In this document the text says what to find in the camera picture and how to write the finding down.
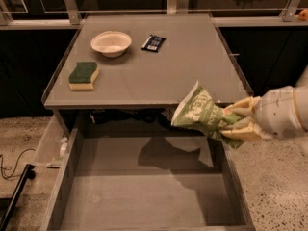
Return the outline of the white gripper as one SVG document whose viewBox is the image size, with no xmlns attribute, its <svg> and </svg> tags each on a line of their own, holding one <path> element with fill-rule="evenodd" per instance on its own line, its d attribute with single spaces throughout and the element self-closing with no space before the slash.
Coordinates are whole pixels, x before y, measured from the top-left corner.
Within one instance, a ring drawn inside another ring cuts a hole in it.
<svg viewBox="0 0 308 231">
<path fill-rule="evenodd" d="M 219 131 L 228 139 L 241 141 L 289 139 L 300 135 L 295 113 L 294 88 L 270 90 L 262 97 L 247 97 L 225 107 L 243 119 L 233 124 L 219 123 Z"/>
</svg>

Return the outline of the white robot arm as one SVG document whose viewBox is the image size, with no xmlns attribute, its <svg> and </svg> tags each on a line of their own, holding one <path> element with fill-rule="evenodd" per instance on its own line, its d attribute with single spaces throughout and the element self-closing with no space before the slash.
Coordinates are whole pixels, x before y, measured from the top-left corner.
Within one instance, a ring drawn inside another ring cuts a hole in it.
<svg viewBox="0 0 308 231">
<path fill-rule="evenodd" d="M 294 87 L 247 97 L 226 110 L 243 117 L 220 130 L 226 138 L 254 141 L 305 137 L 308 132 L 308 66 Z"/>
</svg>

